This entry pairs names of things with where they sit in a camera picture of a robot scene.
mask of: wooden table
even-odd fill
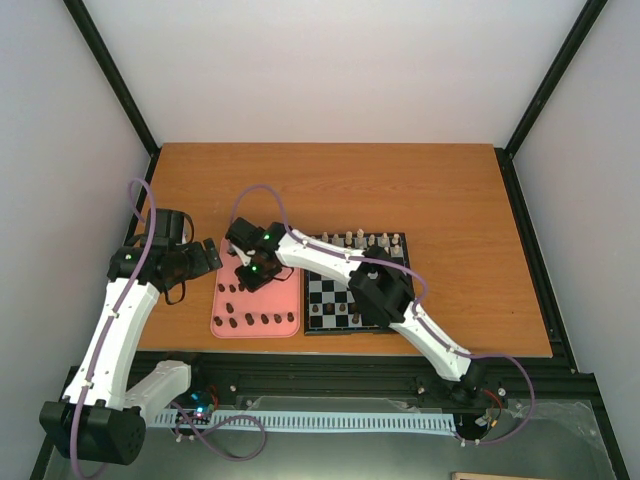
[[[238,193],[268,183],[305,233],[403,231],[411,266],[427,280],[424,307],[476,353],[550,356],[531,277],[490,145],[165,144],[152,187],[159,207],[193,217],[196,238],[219,245]],[[267,192],[239,214],[280,221]],[[219,339],[209,322],[215,275],[187,285],[185,300],[153,311],[139,347],[149,350],[416,355],[397,334]]]

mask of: white wall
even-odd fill
[[[0,438],[28,478],[45,400],[78,364],[148,163],[62,2],[0,3]]]
[[[516,157],[581,370],[640,478],[640,3],[610,1]]]
[[[158,141],[503,146],[584,0],[88,0]]]

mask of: circuit board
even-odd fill
[[[381,247],[387,247],[392,261],[409,268],[409,251],[407,238],[404,233],[364,233],[366,245],[356,245],[357,239],[352,238],[354,248],[367,248],[371,241]],[[321,240],[320,235],[312,235]],[[329,243],[344,247],[346,234],[331,234]],[[376,325],[372,319],[360,315],[353,299],[353,295],[346,285],[324,277],[320,274],[304,272],[304,334],[305,335],[340,335],[349,333],[395,333],[390,328]]]

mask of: pink mat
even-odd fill
[[[223,239],[220,242],[223,267],[216,272],[211,333],[219,338],[294,335],[300,328],[300,270],[294,269],[284,282],[271,281],[258,291],[249,293],[240,289],[238,277],[234,273],[241,265],[240,259],[229,255],[228,250],[229,242]],[[279,277],[286,278],[289,271],[283,270]],[[228,303],[233,307],[233,313],[227,311]]]

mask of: white arm segment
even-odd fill
[[[357,270],[360,266],[359,261],[347,260],[348,256],[363,256],[363,250],[347,249],[337,247],[320,240],[313,239],[293,230],[294,235],[306,240],[309,244],[321,246],[324,249],[332,250],[336,253],[345,255],[346,258],[338,258],[332,255],[319,252],[308,246],[305,247],[300,242],[294,240],[291,235],[286,234],[280,240],[276,255],[278,260],[287,266],[294,268],[302,268],[311,272],[319,273],[338,283],[347,285],[350,280],[350,273]],[[411,306],[407,307],[404,313],[403,323],[391,323],[390,327],[404,336],[420,353],[422,353],[433,365],[438,375],[445,380],[460,381],[462,375],[467,372],[471,360],[463,358],[453,352],[448,351],[440,345],[422,325],[416,320]],[[462,348],[455,343],[444,331],[427,315],[422,306],[418,306],[417,312],[420,318],[453,350],[469,353],[468,350]]]
[[[140,416],[148,425],[190,385],[191,367],[183,362],[165,360],[127,392],[124,408],[140,407]]]
[[[78,373],[63,394],[63,397],[68,397],[71,403],[78,403],[80,390],[85,384],[86,371],[100,333],[102,333],[107,318],[112,315],[113,305],[126,284],[126,278],[118,278],[115,282],[109,282],[107,285],[104,308],[89,349],[82,360],[80,370],[78,370]],[[108,408],[123,409],[127,378],[131,369],[133,355],[136,352],[147,317],[158,301],[158,295],[158,290],[151,283],[146,285],[134,283],[120,307],[118,318],[113,320],[109,334],[102,346],[95,373],[91,380],[93,386],[89,390],[85,405],[95,405],[98,400],[104,400],[106,401],[105,406]]]

